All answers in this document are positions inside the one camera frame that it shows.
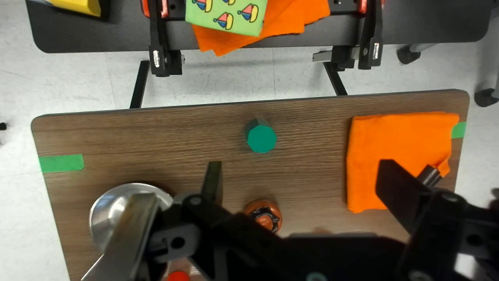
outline cloth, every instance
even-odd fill
[[[240,36],[193,25],[201,51],[213,50],[223,56],[244,45],[279,34],[299,34],[304,25],[330,14],[327,0],[268,0],[260,36]]]
[[[346,154],[347,209],[386,209],[375,195],[380,159],[394,159],[413,176],[425,165],[433,165],[446,176],[450,172],[450,136],[456,122],[458,115],[450,112],[355,115]]]

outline orange towel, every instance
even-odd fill
[[[327,0],[268,0],[263,30],[258,37],[223,33],[193,25],[201,51],[213,50],[216,56],[226,55],[265,37],[279,34],[299,34],[304,25],[330,14]]]
[[[458,115],[450,112],[354,117],[346,156],[347,209],[386,209],[375,195],[380,159],[394,159],[413,176],[425,165],[436,167],[446,176],[456,122]]]

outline black clamp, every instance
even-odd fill
[[[360,14],[363,23],[357,45],[333,45],[330,51],[313,55],[313,61],[322,61],[329,81],[336,95],[347,95],[338,72],[354,69],[358,58],[358,69],[371,69],[380,65],[383,40],[382,40],[382,0],[349,0],[333,3],[338,8],[335,14]]]
[[[179,50],[170,50],[166,28],[162,20],[160,0],[148,0],[149,3],[149,61],[151,72],[156,76],[170,76],[182,73],[182,55]]]
[[[368,0],[358,44],[358,69],[380,65],[380,58],[383,53],[382,30],[382,0]]]

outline white surface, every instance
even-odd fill
[[[383,65],[341,73],[350,94],[494,86],[499,20],[477,44],[438,45],[410,65],[386,47]],[[332,95],[325,72],[311,64],[319,48],[241,50],[216,59],[184,51],[185,75],[149,78],[143,106],[198,104]],[[146,53],[45,55],[31,39],[21,0],[0,0],[0,281],[67,279],[29,122],[46,112],[123,109]],[[486,204],[499,186],[499,104],[469,106],[456,190]],[[471,271],[471,259],[460,261]]]

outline wooden table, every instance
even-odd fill
[[[84,156],[84,170],[45,173],[71,279],[98,257],[87,220],[107,189],[151,183],[176,195],[199,192],[209,161],[223,161],[224,201],[232,212],[255,198],[274,198],[283,214],[282,236],[305,231],[371,231],[407,239],[386,211],[358,215],[344,206],[344,154],[352,115],[449,111],[466,120],[467,94],[460,90],[330,97],[213,106],[42,115],[32,122],[40,156]],[[277,131],[269,154],[244,143],[244,125],[265,119]],[[455,184],[461,140],[452,140]]]

